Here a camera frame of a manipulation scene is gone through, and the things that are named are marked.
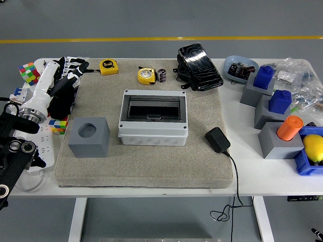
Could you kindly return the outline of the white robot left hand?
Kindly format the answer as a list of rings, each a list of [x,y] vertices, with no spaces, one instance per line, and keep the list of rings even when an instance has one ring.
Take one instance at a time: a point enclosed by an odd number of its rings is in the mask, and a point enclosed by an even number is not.
[[[80,58],[62,58],[47,62],[33,96],[19,109],[19,116],[38,124],[47,119],[48,107],[53,98],[59,98],[75,89],[81,76],[87,72],[89,62]]]

